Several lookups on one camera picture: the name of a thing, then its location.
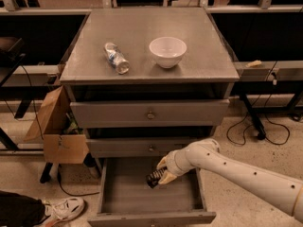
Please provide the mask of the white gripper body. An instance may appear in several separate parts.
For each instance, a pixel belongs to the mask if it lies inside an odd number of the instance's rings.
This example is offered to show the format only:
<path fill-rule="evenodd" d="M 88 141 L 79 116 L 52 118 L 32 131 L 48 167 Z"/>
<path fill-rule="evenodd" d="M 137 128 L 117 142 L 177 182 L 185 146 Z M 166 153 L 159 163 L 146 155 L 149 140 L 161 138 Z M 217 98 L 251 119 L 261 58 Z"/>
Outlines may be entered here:
<path fill-rule="evenodd" d="M 183 149 L 171 151 L 166 158 L 167 170 L 179 177 L 189 172 L 193 165 L 187 159 L 187 152 Z"/>

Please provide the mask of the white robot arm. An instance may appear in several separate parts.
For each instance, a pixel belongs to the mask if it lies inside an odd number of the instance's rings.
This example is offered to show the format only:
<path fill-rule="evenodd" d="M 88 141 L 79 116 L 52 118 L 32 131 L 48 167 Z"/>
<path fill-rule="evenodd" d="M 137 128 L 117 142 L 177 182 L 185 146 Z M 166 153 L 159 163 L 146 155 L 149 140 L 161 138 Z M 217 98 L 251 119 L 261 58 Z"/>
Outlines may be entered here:
<path fill-rule="evenodd" d="M 208 170 L 303 222 L 301 180 L 227 158 L 219 148 L 216 140 L 206 138 L 169 152 L 156 167 L 165 169 L 159 183 L 170 183 L 193 168 Z"/>

